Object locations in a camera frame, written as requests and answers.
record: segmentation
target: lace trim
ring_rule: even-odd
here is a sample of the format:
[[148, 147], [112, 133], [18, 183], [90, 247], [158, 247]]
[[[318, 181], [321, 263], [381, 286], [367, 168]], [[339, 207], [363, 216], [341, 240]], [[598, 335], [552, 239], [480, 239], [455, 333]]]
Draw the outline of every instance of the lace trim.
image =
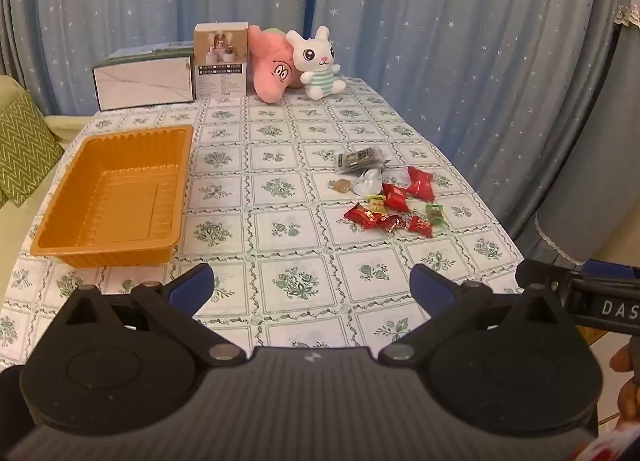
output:
[[640, 28], [640, 0], [620, 0], [618, 4], [618, 12], [613, 22], [629, 27], [633, 24]]
[[552, 241], [550, 238], [548, 238], [545, 235], [545, 232], [542, 231], [542, 228], [540, 228], [540, 223], [538, 222], [538, 211], [536, 210], [536, 217], [535, 217], [535, 222], [536, 222], [536, 230], [538, 231], [538, 235], [540, 237], [542, 237], [542, 239], [554, 250], [556, 250], [556, 253], [558, 255], [560, 255], [560, 257], [562, 257], [564, 260], [569, 261], [572, 264], [575, 264], [575, 266], [582, 266], [584, 263], [581, 263], [580, 261], [576, 261], [575, 259], [572, 259], [571, 257], [569, 257], [569, 255], [567, 255], [566, 253], [564, 253], [564, 251], [562, 251], [560, 248], [558, 248], [558, 246], [556, 245], [556, 243], [554, 241]]

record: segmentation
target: human hand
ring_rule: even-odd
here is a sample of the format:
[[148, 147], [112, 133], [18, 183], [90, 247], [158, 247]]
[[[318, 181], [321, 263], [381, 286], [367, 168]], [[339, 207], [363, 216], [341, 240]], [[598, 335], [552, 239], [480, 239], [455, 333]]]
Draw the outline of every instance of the human hand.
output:
[[[628, 345], [611, 357], [609, 367], [617, 373], [629, 373], [634, 370]], [[634, 383], [633, 378], [620, 388], [618, 409], [620, 409], [619, 423], [623, 421], [640, 422], [640, 387]]]

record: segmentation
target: packaged snack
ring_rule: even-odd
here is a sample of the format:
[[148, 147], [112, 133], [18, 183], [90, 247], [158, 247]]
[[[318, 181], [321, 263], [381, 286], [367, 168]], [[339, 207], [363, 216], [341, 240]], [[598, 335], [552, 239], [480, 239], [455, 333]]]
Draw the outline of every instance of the packaged snack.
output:
[[396, 228], [404, 228], [404, 221], [402, 221], [400, 216], [385, 214], [378, 219], [376, 225], [382, 228], [386, 233], [392, 234]]
[[341, 153], [336, 158], [335, 170], [339, 174], [349, 174], [362, 170], [369, 170], [370, 168], [382, 169], [384, 165], [384, 156], [380, 149], [372, 146], [359, 150], [357, 152], [351, 152], [350, 154]]
[[409, 225], [407, 226], [407, 230], [425, 235], [430, 239], [433, 238], [433, 229], [431, 228], [429, 221], [420, 219], [418, 216], [413, 216], [411, 218]]
[[433, 202], [435, 196], [433, 195], [433, 188], [431, 187], [431, 180], [433, 174], [419, 170], [414, 166], [407, 168], [407, 173], [411, 179], [411, 185], [407, 188], [407, 193], [412, 196], [419, 197], [425, 201]]
[[345, 213], [344, 218], [349, 221], [353, 221], [360, 226], [364, 226], [369, 230], [376, 225], [376, 222], [380, 219], [380, 214], [375, 214], [358, 203]]
[[382, 190], [385, 193], [385, 205], [388, 208], [393, 208], [399, 212], [409, 211], [409, 207], [406, 205], [406, 190], [391, 183], [383, 183]]
[[444, 218], [444, 214], [442, 213], [442, 205], [434, 205], [432, 203], [427, 203], [425, 205], [427, 212], [427, 220], [431, 223], [432, 226], [438, 226], [439, 224], [444, 224], [447, 226], [447, 221]]
[[344, 194], [351, 190], [351, 181], [349, 181], [348, 179], [337, 179], [335, 181], [329, 181], [329, 186], [336, 192]]
[[367, 203], [369, 203], [369, 209], [376, 214], [386, 214], [384, 196], [367, 196]]

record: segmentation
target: product box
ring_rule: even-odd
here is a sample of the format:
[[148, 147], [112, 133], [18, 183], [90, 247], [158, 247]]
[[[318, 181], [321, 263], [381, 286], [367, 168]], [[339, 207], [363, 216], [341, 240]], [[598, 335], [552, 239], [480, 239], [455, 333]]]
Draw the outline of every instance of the product box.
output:
[[193, 32], [197, 98], [246, 96], [247, 22], [198, 24]]
[[119, 49], [94, 66], [100, 110], [193, 102], [193, 43]]

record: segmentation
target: floral tablecloth pattern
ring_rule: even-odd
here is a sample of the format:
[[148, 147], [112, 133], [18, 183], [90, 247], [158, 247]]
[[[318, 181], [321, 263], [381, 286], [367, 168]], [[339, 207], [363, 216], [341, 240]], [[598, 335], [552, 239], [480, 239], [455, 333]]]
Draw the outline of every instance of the floral tablecloth pattern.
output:
[[[78, 285], [127, 293], [169, 282], [201, 261], [216, 275], [196, 314], [243, 347], [369, 345], [374, 354], [424, 322], [409, 294], [411, 267], [428, 264], [454, 281], [517, 290], [521, 260], [506, 232], [449, 161], [357, 78], [345, 94], [309, 100], [288, 92], [276, 105], [257, 96], [100, 112], [60, 162], [15, 264], [0, 311], [0, 366], [24, 362]], [[82, 140], [152, 126], [194, 126], [182, 238], [167, 264], [73, 269], [32, 257], [31, 239]], [[406, 186], [407, 165], [434, 174], [449, 230], [434, 239], [393, 236], [344, 219], [356, 196], [328, 186], [340, 152], [371, 145], [391, 159], [386, 181]], [[424, 213], [424, 202], [409, 200]]]

